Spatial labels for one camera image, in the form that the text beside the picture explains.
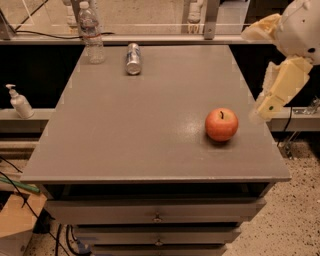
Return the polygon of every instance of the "aluminum can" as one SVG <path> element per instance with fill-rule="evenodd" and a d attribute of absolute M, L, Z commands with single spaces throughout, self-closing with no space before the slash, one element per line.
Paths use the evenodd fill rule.
<path fill-rule="evenodd" d="M 128 45 L 126 71 L 130 75 L 137 75 L 141 72 L 140 47 L 136 43 Z"/>

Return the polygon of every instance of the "bottle cap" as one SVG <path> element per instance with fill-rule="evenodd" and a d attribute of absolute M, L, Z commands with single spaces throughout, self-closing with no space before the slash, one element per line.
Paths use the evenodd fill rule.
<path fill-rule="evenodd" d="M 87 1 L 80 2 L 80 8 L 81 9 L 88 9 L 89 8 L 89 3 Z"/>

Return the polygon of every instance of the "red apple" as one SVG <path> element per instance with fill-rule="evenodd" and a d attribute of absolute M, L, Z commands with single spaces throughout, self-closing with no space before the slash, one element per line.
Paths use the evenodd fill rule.
<path fill-rule="evenodd" d="M 219 142 L 227 141 L 238 130 L 238 118 L 230 109 L 217 108 L 207 116 L 205 128 L 211 139 Z"/>

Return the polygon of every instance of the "soap dispenser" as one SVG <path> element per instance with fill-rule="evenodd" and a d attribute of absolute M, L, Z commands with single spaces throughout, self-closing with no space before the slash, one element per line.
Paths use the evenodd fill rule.
<path fill-rule="evenodd" d="M 7 84 L 6 87 L 9 89 L 9 93 L 11 95 L 11 105 L 17 111 L 19 116 L 23 119 L 30 118 L 34 114 L 34 111 L 26 97 L 20 95 L 15 89 L 13 89 L 16 87 L 14 84 Z"/>

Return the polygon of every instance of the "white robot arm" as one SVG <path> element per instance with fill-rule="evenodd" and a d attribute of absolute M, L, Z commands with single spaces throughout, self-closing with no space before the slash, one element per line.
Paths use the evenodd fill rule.
<path fill-rule="evenodd" d="M 269 63 L 250 114 L 254 122 L 272 119 L 304 87 L 313 65 L 320 64 L 319 10 L 319 0 L 296 0 L 282 16 L 270 15 L 242 32 L 248 41 L 269 40 L 287 57 L 279 66 Z"/>

